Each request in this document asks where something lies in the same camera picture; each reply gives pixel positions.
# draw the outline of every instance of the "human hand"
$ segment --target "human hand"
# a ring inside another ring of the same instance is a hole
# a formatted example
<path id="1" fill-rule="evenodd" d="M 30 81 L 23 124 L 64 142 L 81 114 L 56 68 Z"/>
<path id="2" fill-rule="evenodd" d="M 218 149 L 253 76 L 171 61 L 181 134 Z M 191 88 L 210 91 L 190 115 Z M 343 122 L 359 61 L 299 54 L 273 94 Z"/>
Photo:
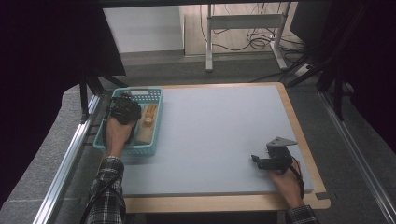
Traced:
<path id="1" fill-rule="evenodd" d="M 297 160 L 293 160 L 292 166 L 297 172 L 300 172 L 300 163 Z M 290 209 L 305 205 L 300 195 L 301 190 L 297 176 L 291 169 L 288 169 L 283 175 L 278 175 L 276 171 L 267 171 L 267 173 L 271 176 L 277 191 L 285 199 Z"/>
<path id="2" fill-rule="evenodd" d="M 124 143 L 128 140 L 132 128 L 137 120 L 131 120 L 128 124 L 122 125 L 115 118 L 109 117 L 106 124 L 106 149 L 107 156 L 121 157 Z"/>

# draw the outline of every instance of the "gray floor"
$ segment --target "gray floor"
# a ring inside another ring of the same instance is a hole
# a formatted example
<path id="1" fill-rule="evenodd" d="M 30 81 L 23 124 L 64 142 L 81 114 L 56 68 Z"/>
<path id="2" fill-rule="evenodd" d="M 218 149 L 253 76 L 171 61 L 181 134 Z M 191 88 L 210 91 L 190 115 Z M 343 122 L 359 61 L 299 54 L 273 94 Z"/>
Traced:
<path id="1" fill-rule="evenodd" d="M 210 74 L 205 72 L 203 57 L 185 58 L 180 52 L 125 54 L 122 59 L 128 76 L 120 79 L 132 86 L 249 82 L 279 72 L 272 54 L 217 56 L 214 72 Z M 262 81 L 278 79 L 279 76 L 272 76 Z M 312 77 L 288 89 L 318 170 L 332 196 L 331 208 L 317 210 L 316 213 L 322 223 L 386 223 L 315 91 L 316 80 L 316 77 Z M 116 88 L 106 81 L 103 83 L 107 89 Z M 61 112 L 35 160 L 3 206 L 0 223 L 33 222 L 78 126 L 78 91 L 78 87 L 75 87 L 64 94 Z M 396 176 L 392 171 L 396 169 L 396 156 L 347 98 L 343 106 L 346 126 L 356 138 L 375 175 L 394 200 Z M 86 140 L 88 143 L 91 141 L 92 136 Z M 94 179 L 101 157 L 102 153 L 89 145 L 79 152 L 50 223 L 79 222 L 88 187 Z M 144 215 L 136 217 L 135 223 L 145 222 Z M 282 213 L 279 213 L 278 223 L 283 223 Z"/>

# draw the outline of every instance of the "light blue tray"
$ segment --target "light blue tray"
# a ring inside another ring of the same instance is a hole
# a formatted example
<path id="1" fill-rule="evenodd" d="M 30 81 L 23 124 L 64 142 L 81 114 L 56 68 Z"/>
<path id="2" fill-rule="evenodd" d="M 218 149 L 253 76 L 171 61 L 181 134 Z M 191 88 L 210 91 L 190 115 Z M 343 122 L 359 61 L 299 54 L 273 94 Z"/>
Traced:
<path id="1" fill-rule="evenodd" d="M 144 105 L 147 104 L 158 104 L 158 109 L 157 109 L 154 133 L 152 136 L 151 143 L 149 145 L 139 145 L 135 143 L 135 137 L 137 135 L 137 132 L 139 131 L 138 130 L 139 124 L 137 123 L 136 128 L 134 130 L 134 138 L 131 140 L 131 144 L 125 144 L 124 150 L 122 151 L 122 155 L 153 156 L 156 152 L 158 132 L 160 130 L 160 124 L 161 124 L 161 115 L 163 113 L 163 91 L 161 88 L 145 88 L 145 89 L 118 88 L 114 90 L 112 97 L 118 97 L 125 92 L 127 92 L 128 94 L 132 94 L 133 96 L 132 101 L 138 102 L 139 105 L 142 106 L 142 108 Z M 98 133 L 93 141 L 93 146 L 95 148 L 99 148 L 105 151 L 106 147 L 102 140 L 103 139 L 102 129 L 104 128 L 103 126 L 104 126 L 104 121 L 102 120 Z"/>

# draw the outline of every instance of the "plaid shirt sleeve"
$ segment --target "plaid shirt sleeve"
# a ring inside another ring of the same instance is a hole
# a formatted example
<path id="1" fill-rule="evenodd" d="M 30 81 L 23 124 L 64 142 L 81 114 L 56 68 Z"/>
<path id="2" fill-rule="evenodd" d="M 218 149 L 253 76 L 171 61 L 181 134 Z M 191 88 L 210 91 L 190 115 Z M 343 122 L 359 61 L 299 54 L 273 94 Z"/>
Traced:
<path id="1" fill-rule="evenodd" d="M 286 211 L 285 219 L 288 224 L 319 224 L 314 211 L 309 205 Z"/>
<path id="2" fill-rule="evenodd" d="M 116 175 L 120 177 L 96 201 L 88 214 L 88 224 L 122 223 L 125 219 L 125 202 L 122 198 L 122 175 L 124 166 L 117 157 L 106 157 L 100 166 L 99 173 L 90 188 L 90 199 Z"/>

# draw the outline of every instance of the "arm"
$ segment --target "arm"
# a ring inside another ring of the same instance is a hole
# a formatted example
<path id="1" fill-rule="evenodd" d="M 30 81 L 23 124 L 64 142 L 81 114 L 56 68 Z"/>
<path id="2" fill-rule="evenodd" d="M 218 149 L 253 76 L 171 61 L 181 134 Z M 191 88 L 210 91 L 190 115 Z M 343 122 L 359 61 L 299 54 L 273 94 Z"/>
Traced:
<path id="1" fill-rule="evenodd" d="M 292 166 L 300 171 L 300 163 L 294 161 Z M 319 224 L 314 211 L 309 205 L 305 205 L 300 197 L 300 186 L 295 174 L 288 169 L 285 174 L 278 175 L 274 171 L 268 171 L 269 176 L 279 191 L 279 194 L 285 199 L 289 210 L 286 211 L 285 219 L 288 224 Z"/>
<path id="2" fill-rule="evenodd" d="M 125 219 L 125 202 L 122 198 L 122 175 L 124 166 L 120 160 L 124 142 L 129 138 L 136 120 L 121 125 L 114 118 L 107 120 L 106 149 L 107 157 L 103 159 L 99 172 L 90 188 L 90 200 L 96 195 L 85 223 L 123 223 Z M 100 193 L 111 180 L 114 181 L 104 193 Z"/>

